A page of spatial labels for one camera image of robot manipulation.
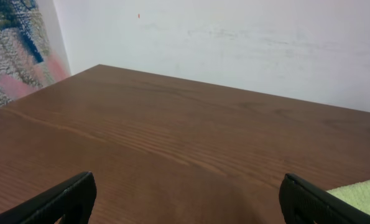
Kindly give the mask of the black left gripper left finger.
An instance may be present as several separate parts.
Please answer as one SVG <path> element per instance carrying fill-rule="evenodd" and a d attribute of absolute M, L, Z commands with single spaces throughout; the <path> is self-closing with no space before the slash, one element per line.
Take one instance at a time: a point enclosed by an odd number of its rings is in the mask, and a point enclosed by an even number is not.
<path fill-rule="evenodd" d="M 97 189 L 91 172 L 81 172 L 24 203 L 0 213 L 0 223 L 89 222 Z"/>

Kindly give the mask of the light green microfiber cloth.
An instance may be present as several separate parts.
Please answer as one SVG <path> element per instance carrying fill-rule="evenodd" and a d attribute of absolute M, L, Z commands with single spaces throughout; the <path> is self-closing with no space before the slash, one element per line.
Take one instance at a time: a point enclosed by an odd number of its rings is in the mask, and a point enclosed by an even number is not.
<path fill-rule="evenodd" d="M 370 180 L 338 187 L 327 192 L 370 215 Z"/>

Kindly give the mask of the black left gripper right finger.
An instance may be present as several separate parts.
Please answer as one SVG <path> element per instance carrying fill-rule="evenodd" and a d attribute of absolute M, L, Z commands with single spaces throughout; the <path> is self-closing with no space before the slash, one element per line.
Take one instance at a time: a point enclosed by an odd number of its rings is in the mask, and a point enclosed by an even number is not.
<path fill-rule="evenodd" d="M 280 185 L 279 203 L 286 224 L 370 224 L 370 215 L 287 173 Z"/>

